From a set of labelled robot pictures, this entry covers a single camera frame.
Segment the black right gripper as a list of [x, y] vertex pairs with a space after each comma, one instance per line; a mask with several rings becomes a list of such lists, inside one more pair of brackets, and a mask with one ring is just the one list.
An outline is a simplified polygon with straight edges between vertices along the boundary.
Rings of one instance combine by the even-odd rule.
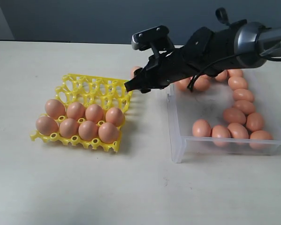
[[151, 89], [163, 89], [168, 85], [192, 76], [192, 68], [182, 56], [181, 50], [162, 54], [159, 63], [151, 67], [151, 63], [136, 73], [136, 76], [124, 83], [126, 91], [139, 90], [148, 93]]

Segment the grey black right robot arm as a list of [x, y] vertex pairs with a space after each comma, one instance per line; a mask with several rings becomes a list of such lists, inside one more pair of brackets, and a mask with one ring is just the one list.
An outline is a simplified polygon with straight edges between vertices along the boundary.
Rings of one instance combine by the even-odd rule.
[[201, 75], [215, 77], [228, 69], [258, 68], [266, 61], [281, 61], [281, 27], [246, 21], [218, 32], [202, 27], [179, 48], [174, 47], [168, 33], [168, 28], [160, 25], [132, 36], [133, 49], [151, 49], [153, 54], [125, 83], [127, 91], [147, 93], [186, 78], [192, 79], [188, 86], [192, 90]]

